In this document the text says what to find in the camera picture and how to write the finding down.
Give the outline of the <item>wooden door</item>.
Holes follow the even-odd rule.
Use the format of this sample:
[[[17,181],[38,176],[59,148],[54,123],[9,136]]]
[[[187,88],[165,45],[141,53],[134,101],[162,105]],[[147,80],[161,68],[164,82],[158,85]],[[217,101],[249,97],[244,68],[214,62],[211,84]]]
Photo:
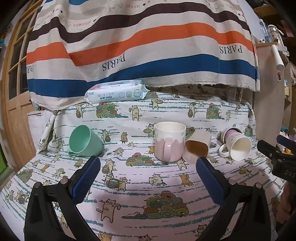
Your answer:
[[[1,61],[1,113],[3,145],[8,164],[20,170],[36,149],[28,113],[33,111],[27,85],[26,54],[41,1],[28,1],[9,24]]]

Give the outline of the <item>white paper roll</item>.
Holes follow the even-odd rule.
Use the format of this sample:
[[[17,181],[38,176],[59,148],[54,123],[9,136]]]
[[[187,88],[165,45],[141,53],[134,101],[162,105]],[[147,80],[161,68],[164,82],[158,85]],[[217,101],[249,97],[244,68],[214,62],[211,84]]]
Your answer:
[[[273,52],[273,55],[274,55],[274,61],[275,61],[276,69],[278,71],[283,71],[285,69],[285,65],[284,65],[284,63],[283,63],[283,61],[281,59],[281,56],[280,56],[280,53],[278,51],[277,45],[272,45],[271,49],[272,49],[272,52]]]

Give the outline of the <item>clear water bottle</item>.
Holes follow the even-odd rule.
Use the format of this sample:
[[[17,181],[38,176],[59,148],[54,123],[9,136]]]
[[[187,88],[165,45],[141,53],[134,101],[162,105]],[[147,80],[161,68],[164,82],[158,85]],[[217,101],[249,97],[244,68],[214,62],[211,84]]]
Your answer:
[[[262,19],[259,19],[259,24],[260,24],[261,30],[263,32],[264,41],[267,43],[269,41],[269,38],[268,38],[268,33],[266,32],[265,23]]]

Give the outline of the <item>green plastic cup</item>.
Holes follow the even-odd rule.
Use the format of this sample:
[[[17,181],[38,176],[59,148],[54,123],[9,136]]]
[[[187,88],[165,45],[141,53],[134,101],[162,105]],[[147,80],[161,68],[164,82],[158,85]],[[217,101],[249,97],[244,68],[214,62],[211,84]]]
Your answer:
[[[101,138],[88,126],[80,125],[71,133],[67,150],[70,156],[98,156],[102,151],[103,142]]]

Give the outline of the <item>cat pattern bed sheet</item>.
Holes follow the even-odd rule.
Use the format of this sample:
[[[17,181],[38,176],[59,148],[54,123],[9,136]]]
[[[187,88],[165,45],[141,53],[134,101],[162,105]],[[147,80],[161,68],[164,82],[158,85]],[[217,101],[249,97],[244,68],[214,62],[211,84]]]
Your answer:
[[[37,154],[1,190],[1,214],[20,240],[33,185],[57,184],[86,163],[67,153],[80,125],[104,144],[101,170],[78,205],[102,240],[196,240],[218,210],[193,164],[182,159],[165,164],[154,156],[154,125],[162,121],[184,124],[187,138],[196,130],[209,132],[208,160],[216,169],[241,185],[260,183],[270,212],[280,201],[285,182],[273,176],[271,161],[256,148],[253,109],[228,102],[225,90],[173,87],[153,90],[144,100],[81,103],[31,117],[43,124]],[[252,143],[242,161],[219,155],[220,134],[231,127]]]

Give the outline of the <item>pink white ceramic mug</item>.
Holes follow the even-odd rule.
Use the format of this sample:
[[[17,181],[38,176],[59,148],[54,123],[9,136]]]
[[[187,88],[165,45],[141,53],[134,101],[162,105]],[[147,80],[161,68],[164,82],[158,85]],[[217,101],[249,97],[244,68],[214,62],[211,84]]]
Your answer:
[[[163,121],[154,125],[154,155],[162,162],[181,159],[186,136],[182,123]]]

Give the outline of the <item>white purple mug lying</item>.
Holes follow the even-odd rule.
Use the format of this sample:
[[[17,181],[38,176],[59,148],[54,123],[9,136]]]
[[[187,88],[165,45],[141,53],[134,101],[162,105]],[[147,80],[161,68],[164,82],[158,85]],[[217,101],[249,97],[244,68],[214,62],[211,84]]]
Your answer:
[[[222,158],[230,157],[234,161],[242,161],[251,151],[251,140],[236,127],[223,130],[220,139],[222,145],[219,148],[219,155]]]

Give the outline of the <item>baby wipes pack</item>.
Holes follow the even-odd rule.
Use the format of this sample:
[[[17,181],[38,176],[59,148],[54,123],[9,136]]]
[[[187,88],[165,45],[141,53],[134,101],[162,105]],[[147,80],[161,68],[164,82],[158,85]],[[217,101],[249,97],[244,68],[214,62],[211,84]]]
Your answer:
[[[149,90],[139,79],[96,84],[85,93],[90,104],[117,101],[143,100]]]

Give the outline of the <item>striped Paris cloth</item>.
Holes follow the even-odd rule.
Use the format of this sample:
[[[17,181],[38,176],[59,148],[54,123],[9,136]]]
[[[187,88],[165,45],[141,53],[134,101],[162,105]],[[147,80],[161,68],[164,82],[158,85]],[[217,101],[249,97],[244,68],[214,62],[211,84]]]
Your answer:
[[[26,68],[31,101],[50,110],[119,80],[260,90],[254,40],[237,1],[43,1]]]

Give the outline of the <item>beige square cup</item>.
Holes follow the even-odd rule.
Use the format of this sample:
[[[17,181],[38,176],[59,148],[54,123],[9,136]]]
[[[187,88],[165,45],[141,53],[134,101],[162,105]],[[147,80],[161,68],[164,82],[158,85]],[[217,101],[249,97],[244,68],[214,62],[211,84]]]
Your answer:
[[[196,130],[184,144],[182,158],[195,164],[200,157],[207,157],[210,150],[211,134],[205,130]]]

